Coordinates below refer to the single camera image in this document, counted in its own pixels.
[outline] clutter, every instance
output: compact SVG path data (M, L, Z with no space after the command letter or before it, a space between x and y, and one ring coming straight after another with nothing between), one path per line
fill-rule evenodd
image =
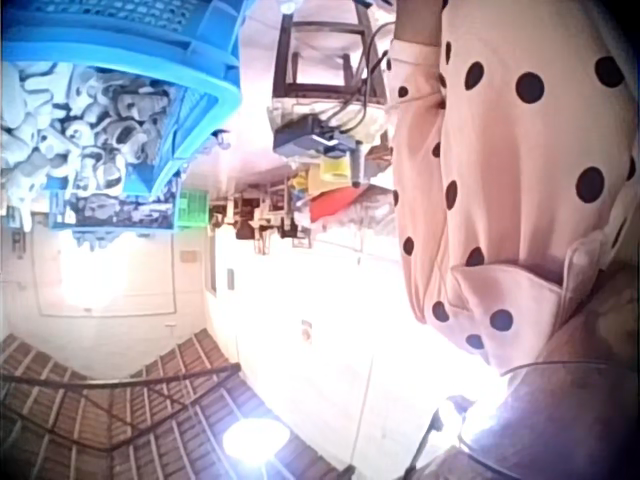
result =
M155 162L174 93L170 85L52 62L3 62L2 81L2 169L14 169L2 175L13 179L11 197L21 215L47 174L67 178L66 199L120 196L128 164Z

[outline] pink shirt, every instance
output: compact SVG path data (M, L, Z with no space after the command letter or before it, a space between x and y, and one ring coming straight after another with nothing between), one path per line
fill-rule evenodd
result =
M420 322L502 370L535 360L625 234L637 103L580 1L442 15L442 48L390 50L405 281Z

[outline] ceiling light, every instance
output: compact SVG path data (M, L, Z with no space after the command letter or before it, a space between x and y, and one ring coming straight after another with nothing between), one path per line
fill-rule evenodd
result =
M245 418L224 433L222 446L229 456L257 467L273 457L290 435L290 430L277 420Z

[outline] ceramic item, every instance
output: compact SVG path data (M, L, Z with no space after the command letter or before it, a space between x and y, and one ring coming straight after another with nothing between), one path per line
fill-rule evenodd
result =
M54 155L49 160L49 176L64 178L69 175L69 163L66 155Z
M128 163L144 160L142 146L148 140L147 134L133 120L110 123L105 128L109 143L119 148Z
M20 71L20 79L25 80L35 75L47 75L55 67L54 62L16 62L16 67Z
M104 151L96 147L88 147L82 151L80 167L76 170L70 187L78 197L93 195L98 189L94 168L97 163L104 161Z
M129 85L131 82L131 75L122 72L98 73L95 79L98 88L106 87L107 85Z
M40 131L38 148L47 158L71 153L79 155L82 150L78 144L51 127Z
M7 199L9 205L20 212L22 228L31 231L31 202L47 182L49 160L38 150L18 165L7 180Z
M24 140L2 130L2 168L12 168L16 164L24 162L31 150L33 147Z
M98 190L106 195L118 196L124 188L127 162L116 148L105 151L105 161L94 168Z
M2 124L16 128L23 122L26 113L18 69L9 62L2 62Z
M169 99L164 95L121 94L118 96L118 111L121 117L133 117L146 121L156 113L164 111Z
M33 149L38 141L38 122L36 120L36 117L34 117L31 113L27 113L20 126L13 130L13 132L11 132L11 135L19 138L27 145L29 145L29 148Z
M32 90L24 92L24 100L27 106L27 112L35 112L40 106L45 104L51 105L53 110L53 93L49 90Z
M53 121L53 103L43 103L33 113L36 116L38 130L43 130L51 125Z
M49 90L53 95L54 103L65 103L69 90L69 81L73 65L70 63L58 63L51 73L33 76L24 82L27 92L34 90Z
M92 127L98 126L107 116L109 109L97 101L89 104L82 112L82 119Z
M114 99L116 98L116 92L121 89L120 85L102 85L99 86L96 91L96 102L105 105L107 107L113 105L114 114L116 114L116 108L114 105Z
M164 117L164 115L153 115L142 125L142 130L147 135L147 141L142 145L142 150L149 163L153 163L155 160L162 140L162 130L158 128L161 123L159 117Z
M69 83L69 95L67 102L71 107L71 115L80 116L84 109L93 103L98 91L95 70L76 65Z
M107 134L104 132L98 132L96 133L96 147L104 147L105 145L107 145L109 143L109 137L107 137Z
M89 147L95 144L95 135L84 120L73 120L64 124L64 135L81 147Z
M56 103L51 109L51 117L56 120L62 120L69 115L69 108L66 104Z

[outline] blue plastic crate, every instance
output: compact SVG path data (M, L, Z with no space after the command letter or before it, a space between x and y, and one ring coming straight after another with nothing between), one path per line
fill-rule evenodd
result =
M156 163L127 193L156 195L240 106L238 32L255 0L11 0L2 60L110 68L171 82Z

